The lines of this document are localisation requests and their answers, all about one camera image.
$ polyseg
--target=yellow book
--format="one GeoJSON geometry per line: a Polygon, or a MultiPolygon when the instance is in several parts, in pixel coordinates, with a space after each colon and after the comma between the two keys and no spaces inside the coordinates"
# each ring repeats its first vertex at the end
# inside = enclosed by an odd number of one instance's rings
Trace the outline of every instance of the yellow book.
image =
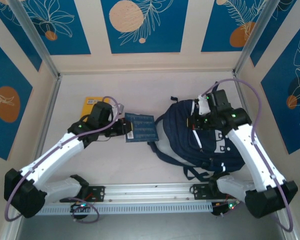
{"type": "MultiPolygon", "coordinates": [[[[93,106],[97,103],[97,102],[101,102],[103,99],[102,96],[87,96],[84,100],[84,104],[83,104],[83,108],[82,108],[82,112],[81,112],[81,118],[85,115],[89,115],[92,111],[93,106]]],[[[106,103],[109,103],[109,98],[106,98],[104,100],[106,103]]]]}

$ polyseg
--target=blue poster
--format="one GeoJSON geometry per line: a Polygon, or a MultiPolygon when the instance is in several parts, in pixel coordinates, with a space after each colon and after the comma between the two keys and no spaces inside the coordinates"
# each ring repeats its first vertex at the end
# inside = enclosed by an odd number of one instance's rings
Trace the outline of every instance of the blue poster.
{"type": "MultiPolygon", "coordinates": [[[[90,54],[74,0],[22,0],[21,4],[51,55],[90,54]]],[[[0,18],[10,32],[22,31],[5,0],[0,0],[0,18]]]]}
{"type": "Polygon", "coordinates": [[[265,29],[263,30],[260,39],[256,43],[250,58],[254,66],[257,65],[259,59],[264,54],[265,50],[267,49],[268,45],[270,44],[271,40],[276,35],[278,29],[280,28],[281,24],[286,19],[286,16],[292,9],[293,5],[295,4],[296,0],[281,0],[276,7],[274,13],[272,14],[271,19],[269,20],[268,24],[266,25],[265,29]]]}
{"type": "Polygon", "coordinates": [[[179,53],[188,0],[101,0],[112,54],[179,53]]]}
{"type": "Polygon", "coordinates": [[[241,51],[266,0],[215,0],[201,52],[241,51]]]}
{"type": "Polygon", "coordinates": [[[291,154],[300,149],[300,29],[261,84],[291,154]]]}
{"type": "Polygon", "coordinates": [[[28,39],[26,33],[21,28],[18,20],[11,12],[11,9],[5,0],[0,0],[0,19],[10,31],[11,35],[19,44],[20,48],[28,57],[34,68],[39,71],[42,59],[37,53],[35,47],[32,45],[31,41],[28,39]]]}
{"type": "Polygon", "coordinates": [[[32,86],[0,48],[0,158],[7,160],[32,86]]]}

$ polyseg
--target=cable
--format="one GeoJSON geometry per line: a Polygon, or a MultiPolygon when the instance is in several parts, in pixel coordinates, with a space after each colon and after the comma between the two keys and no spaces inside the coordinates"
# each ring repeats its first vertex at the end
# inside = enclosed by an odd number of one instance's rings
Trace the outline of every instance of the cable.
{"type": "Polygon", "coordinates": [[[226,195],[226,198],[224,200],[225,203],[227,202],[228,198],[229,198],[229,194],[226,195]]]}
{"type": "MultiPolygon", "coordinates": [[[[120,109],[119,109],[119,104],[118,102],[112,97],[112,96],[105,96],[102,101],[104,102],[105,99],[111,99],[116,108],[117,108],[117,112],[115,114],[115,117],[113,118],[112,122],[105,126],[105,127],[102,127],[100,129],[97,129],[97,130],[93,130],[93,131],[87,131],[87,132],[84,132],[84,133],[80,133],[76,136],[73,136],[69,139],[67,139],[66,141],[64,141],[62,144],[61,144],[61,147],[64,146],[65,144],[69,143],[70,141],[74,140],[74,139],[78,139],[82,136],[85,136],[85,135],[89,135],[89,134],[95,134],[95,133],[99,133],[99,132],[102,132],[108,128],[110,128],[113,124],[115,124],[115,122],[117,121],[118,117],[119,117],[119,112],[120,112],[120,109]]],[[[15,197],[15,194],[16,192],[18,191],[18,189],[20,188],[20,186],[22,185],[22,183],[25,181],[25,179],[33,172],[33,170],[35,170],[37,167],[39,167],[40,164],[42,164],[47,158],[49,158],[52,154],[54,154],[58,149],[61,148],[60,146],[56,146],[55,148],[53,148],[50,152],[48,152],[40,161],[38,161],[32,168],[32,170],[28,171],[21,179],[20,181],[16,184],[16,186],[14,187],[6,205],[5,205],[5,210],[4,210],[4,218],[7,222],[13,222],[15,220],[17,220],[18,218],[20,218],[22,215],[19,214],[18,216],[14,217],[14,218],[9,218],[9,208],[10,208],[10,205],[11,205],[11,202],[12,202],[12,199],[15,197]]]]}
{"type": "Polygon", "coordinates": [[[213,208],[217,208],[217,207],[221,207],[221,206],[224,206],[224,205],[229,205],[228,203],[221,203],[219,205],[214,205],[212,206],[213,208]]]}
{"type": "Polygon", "coordinates": [[[194,186],[193,186],[193,185],[190,187],[189,192],[190,192],[191,194],[195,194],[195,192],[194,192],[194,186]]]}
{"type": "Polygon", "coordinates": [[[88,198],[90,198],[90,197],[94,197],[94,195],[93,195],[93,193],[92,192],[90,192],[90,194],[88,195],[88,196],[86,196],[83,200],[87,200],[88,198]]]}
{"type": "Polygon", "coordinates": [[[96,142],[108,142],[111,139],[111,136],[106,140],[97,140],[96,142]]]}
{"type": "Polygon", "coordinates": [[[79,121],[83,121],[83,120],[85,120],[87,117],[89,117],[89,114],[82,116],[82,117],[80,118],[79,121]]]}
{"type": "Polygon", "coordinates": [[[96,222],[99,221],[100,213],[98,212],[97,208],[96,208],[93,204],[91,204],[90,202],[87,202],[87,201],[85,201],[85,200],[76,198],[76,197],[67,197],[67,198],[68,198],[69,200],[74,200],[74,201],[78,201],[78,202],[87,204],[87,205],[88,205],[90,208],[92,208],[92,209],[96,212],[96,214],[97,214],[96,219],[93,220],[93,221],[82,221],[82,220],[77,220],[77,219],[75,218],[75,213],[76,213],[76,211],[78,211],[78,209],[83,208],[83,207],[77,207],[75,210],[73,210],[72,215],[71,215],[72,218],[73,218],[73,221],[75,221],[76,223],[79,223],[79,224],[94,224],[94,223],[96,223],[96,222]]]}
{"type": "MultiPolygon", "coordinates": [[[[271,176],[274,176],[275,173],[273,172],[272,168],[270,167],[269,163],[267,162],[265,156],[263,155],[263,153],[261,152],[260,148],[258,147],[256,141],[255,141],[255,133],[256,133],[256,127],[259,123],[259,120],[260,120],[260,116],[261,116],[261,110],[262,110],[262,101],[261,101],[261,98],[257,92],[257,90],[248,82],[246,81],[243,81],[241,79],[234,79],[234,78],[228,78],[228,79],[224,79],[224,80],[221,80],[219,81],[218,83],[214,84],[212,87],[210,87],[207,91],[205,91],[201,96],[203,97],[204,95],[206,95],[208,92],[210,92],[215,86],[221,84],[221,83],[224,83],[224,82],[230,82],[230,81],[234,81],[234,82],[238,82],[238,83],[242,83],[246,86],[248,86],[255,94],[257,100],[258,100],[258,112],[257,112],[257,115],[256,115],[256,118],[255,118],[255,121],[254,121],[254,124],[252,125],[252,130],[251,130],[251,140],[252,140],[252,143],[256,149],[256,151],[258,152],[258,154],[260,155],[261,159],[263,160],[266,168],[268,169],[269,173],[271,176]]],[[[284,202],[284,206],[285,206],[285,209],[286,209],[286,212],[287,212],[287,215],[288,215],[288,219],[289,219],[289,228],[286,228],[285,226],[283,226],[280,222],[280,220],[273,216],[272,218],[276,221],[277,224],[279,224],[279,226],[287,231],[287,232],[292,232],[293,229],[294,229],[294,223],[293,223],[293,218],[292,218],[292,214],[291,214],[291,210],[290,210],[290,207],[289,207],[289,204],[288,204],[288,200],[285,196],[285,193],[280,185],[280,183],[278,182],[277,178],[274,178],[273,181],[275,182],[275,185],[277,186],[280,194],[281,194],[281,197],[282,197],[282,200],[284,202]]]]}

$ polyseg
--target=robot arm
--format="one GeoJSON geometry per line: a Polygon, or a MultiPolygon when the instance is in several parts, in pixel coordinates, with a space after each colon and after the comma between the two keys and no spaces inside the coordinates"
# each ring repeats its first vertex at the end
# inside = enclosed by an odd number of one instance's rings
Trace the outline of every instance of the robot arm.
{"type": "Polygon", "coordinates": [[[199,113],[194,113],[188,119],[188,126],[199,130],[220,129],[240,152],[253,179],[253,181],[236,179],[228,173],[221,173],[210,183],[210,186],[214,188],[212,192],[220,191],[237,198],[246,204],[254,217],[261,218],[285,207],[274,180],[276,179],[282,187],[287,202],[290,203],[298,187],[294,181],[286,181],[271,162],[256,135],[253,142],[252,122],[245,110],[233,109],[224,90],[208,93],[206,97],[199,96],[198,105],[199,113]],[[269,173],[255,145],[260,149],[273,174],[269,173]]]}
{"type": "MultiPolygon", "coordinates": [[[[84,133],[108,126],[113,118],[112,106],[105,102],[97,102],[91,114],[72,124],[67,133],[40,158],[23,167],[20,171],[11,169],[5,175],[4,198],[8,201],[19,181],[25,177],[19,189],[12,198],[11,204],[25,217],[31,218],[44,204],[59,201],[64,198],[87,196],[88,182],[78,175],[70,178],[46,183],[53,173],[69,159],[83,151],[90,143],[98,140],[100,134],[106,137],[125,135],[131,131],[131,124],[124,118],[118,119],[110,128],[92,134],[84,133]],[[38,168],[35,165],[45,159],[38,168]]],[[[121,114],[123,106],[118,107],[121,114]]]]}

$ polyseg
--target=beige wall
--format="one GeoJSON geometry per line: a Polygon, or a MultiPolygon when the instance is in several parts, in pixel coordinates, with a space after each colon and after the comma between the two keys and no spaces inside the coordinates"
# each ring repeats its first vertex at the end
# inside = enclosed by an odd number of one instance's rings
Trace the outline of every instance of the beige wall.
{"type": "MultiPolygon", "coordinates": [[[[296,1],[294,7],[291,9],[289,15],[283,22],[281,28],[278,30],[256,67],[253,67],[252,62],[249,59],[238,77],[252,84],[262,98],[263,109],[260,123],[257,128],[258,137],[262,145],[274,164],[284,174],[287,180],[294,180],[298,184],[299,191],[290,206],[294,215],[294,220],[300,226],[300,149],[290,155],[288,154],[261,86],[262,79],[276,62],[299,28],[300,0],[296,1]]],[[[256,97],[245,87],[243,88],[243,93],[245,95],[250,114],[254,118],[258,109],[256,97]]]]}
{"type": "Polygon", "coordinates": [[[11,169],[19,170],[32,162],[44,123],[48,102],[55,79],[43,63],[39,72],[0,20],[0,47],[32,85],[32,93],[23,114],[8,160],[0,158],[0,233],[7,222],[4,220],[6,201],[3,197],[4,175],[11,169]]]}

